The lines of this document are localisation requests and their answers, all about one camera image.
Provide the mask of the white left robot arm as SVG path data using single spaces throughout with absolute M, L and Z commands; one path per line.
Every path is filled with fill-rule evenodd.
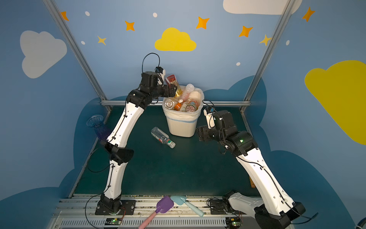
M 134 151 L 126 147 L 128 138 L 147 106 L 160 97 L 173 97 L 176 86 L 164 84 L 165 70 L 156 67 L 154 72 L 142 73 L 137 89 L 132 90 L 125 101 L 125 108 L 112 133 L 103 142 L 109 153 L 110 167 L 105 191 L 97 204 L 96 215 L 118 215 L 122 210 L 122 181 L 128 162 Z

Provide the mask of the clear square bottle green label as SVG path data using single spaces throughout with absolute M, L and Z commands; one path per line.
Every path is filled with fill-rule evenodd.
M 170 137 L 158 127 L 154 127 L 151 130 L 151 135 L 154 136 L 162 144 L 168 145 L 170 148 L 174 148 L 176 146 L 175 142 L 173 142 Z

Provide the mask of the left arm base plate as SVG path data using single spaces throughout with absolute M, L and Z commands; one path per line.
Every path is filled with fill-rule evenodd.
M 133 215 L 135 205 L 135 200 L 100 200 L 95 215 Z

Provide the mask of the orange white tea bottle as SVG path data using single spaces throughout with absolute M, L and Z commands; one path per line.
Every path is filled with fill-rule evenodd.
M 173 110 L 175 111 L 181 111 L 181 112 L 184 112 L 185 111 L 185 108 L 184 108 L 184 103 L 177 103 Z

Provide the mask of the red label clear bottle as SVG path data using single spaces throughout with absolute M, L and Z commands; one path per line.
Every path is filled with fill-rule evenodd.
M 197 111 L 198 104 L 196 101 L 190 101 L 187 103 L 187 106 L 185 107 L 185 112 L 195 112 Z

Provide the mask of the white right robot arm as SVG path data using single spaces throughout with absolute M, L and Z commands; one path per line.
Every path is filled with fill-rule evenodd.
M 239 132 L 236 126 L 228 133 L 207 126 L 199 127 L 197 132 L 200 141 L 215 140 L 229 150 L 259 191 L 261 200 L 239 192 L 228 193 L 225 199 L 233 210 L 255 218 L 262 229 L 285 229 L 305 213 L 304 205 L 294 201 L 276 180 L 249 132 Z

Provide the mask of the red gold energy drink bottle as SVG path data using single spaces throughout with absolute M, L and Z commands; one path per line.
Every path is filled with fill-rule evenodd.
M 180 85 L 178 83 L 178 80 L 176 78 L 176 76 L 174 74 L 166 77 L 165 81 L 167 82 L 167 84 L 169 85 L 174 85 L 176 86 L 176 92 L 175 92 L 175 98 L 178 98 L 181 96 L 182 94 L 182 90 L 180 88 Z

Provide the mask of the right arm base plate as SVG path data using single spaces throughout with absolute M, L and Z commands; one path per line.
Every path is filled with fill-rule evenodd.
M 224 201 L 222 199 L 217 198 L 209 199 L 208 207 L 210 208 L 210 212 L 212 215 L 223 215 L 228 213 L 224 205 Z

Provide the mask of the clear bottle bird label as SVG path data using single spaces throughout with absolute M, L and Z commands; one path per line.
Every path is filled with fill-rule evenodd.
M 167 98 L 164 102 L 164 106 L 167 108 L 167 109 L 174 109 L 174 107 L 176 106 L 177 104 L 177 100 L 174 99 L 174 98 Z

